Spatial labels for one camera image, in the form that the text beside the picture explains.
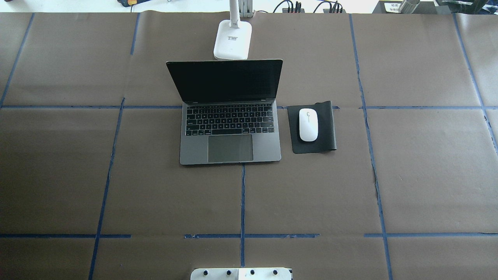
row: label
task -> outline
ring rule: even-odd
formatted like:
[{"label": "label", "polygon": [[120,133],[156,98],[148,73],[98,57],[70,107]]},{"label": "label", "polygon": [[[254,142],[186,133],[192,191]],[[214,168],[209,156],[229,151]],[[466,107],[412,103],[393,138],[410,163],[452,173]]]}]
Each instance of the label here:
[{"label": "label", "polygon": [[384,7],[385,7],[386,12],[401,13],[399,11],[399,6],[401,6],[400,3],[384,3]]}]

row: white mouse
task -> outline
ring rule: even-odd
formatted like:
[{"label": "white mouse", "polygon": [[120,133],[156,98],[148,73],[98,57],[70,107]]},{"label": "white mouse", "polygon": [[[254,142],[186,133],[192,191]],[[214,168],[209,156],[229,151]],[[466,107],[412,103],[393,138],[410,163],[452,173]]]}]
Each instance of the white mouse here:
[{"label": "white mouse", "polygon": [[299,110],[299,136],[306,142],[313,142],[318,137],[318,116],[315,110]]}]

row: space bar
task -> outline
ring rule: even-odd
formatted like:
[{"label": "space bar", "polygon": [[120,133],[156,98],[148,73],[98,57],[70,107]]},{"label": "space bar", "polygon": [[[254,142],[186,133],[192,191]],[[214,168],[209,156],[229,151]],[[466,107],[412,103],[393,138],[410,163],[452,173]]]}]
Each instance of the space bar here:
[{"label": "space bar", "polygon": [[220,134],[242,134],[242,129],[213,130],[212,135]]}]

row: laptop screen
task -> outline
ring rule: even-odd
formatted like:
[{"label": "laptop screen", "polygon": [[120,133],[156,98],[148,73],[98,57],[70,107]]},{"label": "laptop screen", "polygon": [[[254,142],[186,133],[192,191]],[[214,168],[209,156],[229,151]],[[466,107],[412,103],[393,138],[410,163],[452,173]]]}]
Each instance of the laptop screen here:
[{"label": "laptop screen", "polygon": [[167,62],[185,103],[275,98],[281,59]]}]

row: laptop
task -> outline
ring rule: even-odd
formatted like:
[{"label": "laptop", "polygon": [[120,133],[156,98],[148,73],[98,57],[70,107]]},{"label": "laptop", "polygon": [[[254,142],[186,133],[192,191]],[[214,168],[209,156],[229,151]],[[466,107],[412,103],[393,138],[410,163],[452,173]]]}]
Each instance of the laptop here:
[{"label": "laptop", "polygon": [[183,101],[180,163],[279,161],[281,59],[167,62]]}]

